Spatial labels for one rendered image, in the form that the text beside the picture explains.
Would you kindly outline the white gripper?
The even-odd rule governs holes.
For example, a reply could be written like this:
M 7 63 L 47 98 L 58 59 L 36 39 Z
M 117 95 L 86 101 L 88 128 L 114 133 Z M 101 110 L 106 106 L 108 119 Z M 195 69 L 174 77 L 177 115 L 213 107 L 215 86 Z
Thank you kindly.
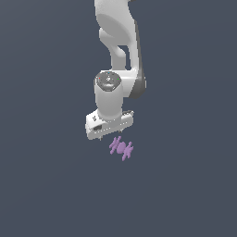
M 133 111 L 123 111 L 121 116 L 114 120 L 105 121 L 98 116 L 98 110 L 86 116 L 85 130 L 89 140 L 103 140 L 105 135 L 118 131 L 121 135 L 124 129 L 133 123 Z

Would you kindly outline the small purple spiky object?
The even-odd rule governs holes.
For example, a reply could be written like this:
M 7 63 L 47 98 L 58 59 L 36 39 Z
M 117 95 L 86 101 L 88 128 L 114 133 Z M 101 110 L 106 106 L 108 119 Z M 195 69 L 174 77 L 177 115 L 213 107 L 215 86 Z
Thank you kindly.
M 118 138 L 114 138 L 112 144 L 109 146 L 110 154 L 117 152 L 118 154 L 122 154 L 122 160 L 125 160 L 126 158 L 131 157 L 133 146 L 132 146 L 132 142 L 125 144 L 120 139 L 121 139 L 120 136 Z

